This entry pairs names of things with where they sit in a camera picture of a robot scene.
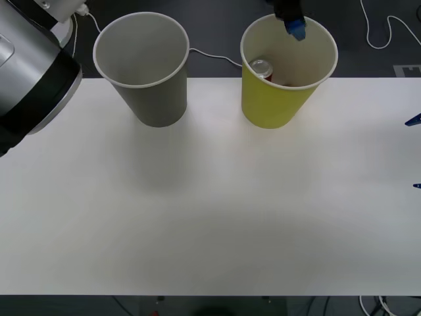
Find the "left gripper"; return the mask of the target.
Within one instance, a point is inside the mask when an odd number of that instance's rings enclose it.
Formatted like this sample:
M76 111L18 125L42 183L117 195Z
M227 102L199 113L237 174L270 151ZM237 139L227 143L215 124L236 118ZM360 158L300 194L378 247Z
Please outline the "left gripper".
M306 22L300 0L273 0L274 14L284 21L285 29L297 41L306 37Z

